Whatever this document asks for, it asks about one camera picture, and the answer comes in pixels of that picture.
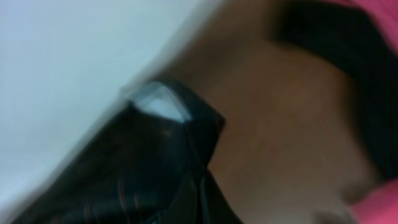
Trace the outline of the black printed cycling jersey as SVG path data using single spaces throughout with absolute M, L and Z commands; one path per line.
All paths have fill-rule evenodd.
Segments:
M 150 82 L 15 223 L 239 223 L 208 163 L 224 117 L 181 83 Z

